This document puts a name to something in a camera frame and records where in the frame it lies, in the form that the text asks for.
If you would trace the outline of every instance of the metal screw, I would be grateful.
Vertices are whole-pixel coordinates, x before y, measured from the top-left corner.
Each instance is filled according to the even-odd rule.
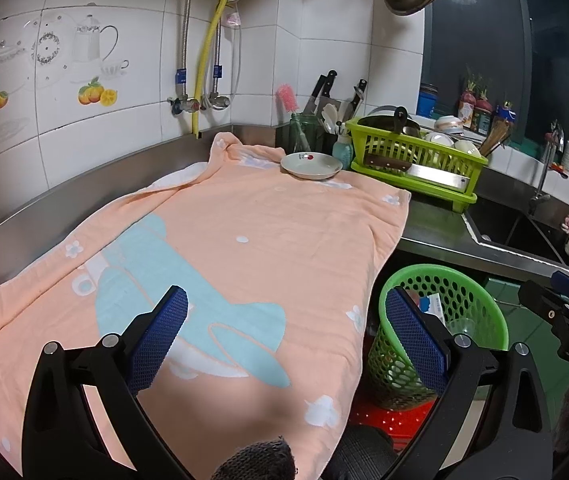
[[[514,348],[516,349],[516,352],[518,352],[520,355],[529,354],[529,347],[524,343],[516,343]]]
[[[44,348],[42,349],[42,351],[47,355],[51,355],[57,349],[58,349],[58,343],[56,343],[55,341],[51,341],[50,343],[47,343],[46,345],[44,345]]]
[[[471,346],[471,339],[465,334],[458,334],[453,338],[453,342],[462,348],[469,348]]]
[[[120,341],[120,338],[116,334],[105,335],[102,340],[102,346],[113,348],[118,344],[118,341]]]

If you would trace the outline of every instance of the peach blanket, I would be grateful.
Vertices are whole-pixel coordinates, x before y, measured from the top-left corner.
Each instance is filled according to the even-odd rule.
[[[200,171],[113,201],[0,286],[0,452],[18,471],[42,346],[93,346],[175,284],[189,314],[138,396],[169,447],[205,480],[240,447],[282,435],[298,478],[318,478],[347,423],[373,280],[411,195],[346,171],[299,180],[283,156],[218,134]],[[88,396],[112,456],[129,463]]]

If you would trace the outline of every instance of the green basket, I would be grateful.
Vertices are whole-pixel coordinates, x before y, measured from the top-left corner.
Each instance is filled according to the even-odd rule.
[[[478,197],[473,189],[476,187],[482,168],[487,165],[486,158],[469,155],[428,140],[362,126],[358,124],[360,119],[351,119],[346,123],[354,141],[354,152],[356,152],[356,158],[351,163],[352,170],[384,180],[402,189],[448,200],[452,202],[453,210],[457,213],[463,213],[470,204],[476,203]],[[366,166],[364,163],[366,154],[397,158],[420,166],[466,176],[469,178],[469,184],[464,192],[460,192],[405,176],[401,170],[383,170],[375,166]]]
[[[380,294],[380,328],[367,361],[373,399],[387,410],[411,410],[436,398],[421,383],[407,353],[386,316],[385,299],[394,286],[415,290],[420,297],[440,294],[445,322],[455,327],[467,318],[475,323],[472,334],[478,346],[506,350],[509,332],[504,316],[491,295],[463,273],[438,265],[414,265],[396,272]]]

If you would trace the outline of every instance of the black sink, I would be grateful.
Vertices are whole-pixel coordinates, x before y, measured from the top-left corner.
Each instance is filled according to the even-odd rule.
[[[567,235],[560,229],[481,197],[469,206],[466,216],[483,243],[511,248],[569,267],[569,256],[564,252]]]

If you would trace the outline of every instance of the sink faucet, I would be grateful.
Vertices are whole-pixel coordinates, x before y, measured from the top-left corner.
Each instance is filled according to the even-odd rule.
[[[551,197],[547,193],[543,193],[543,186],[547,178],[547,172],[551,170],[551,165],[556,156],[556,151],[561,153],[564,151],[564,132],[562,126],[555,120],[551,123],[551,133],[545,135],[545,151],[543,153],[543,170],[538,182],[538,188],[535,190],[535,195],[529,200],[529,216],[535,214],[535,210],[542,202],[547,202]]]

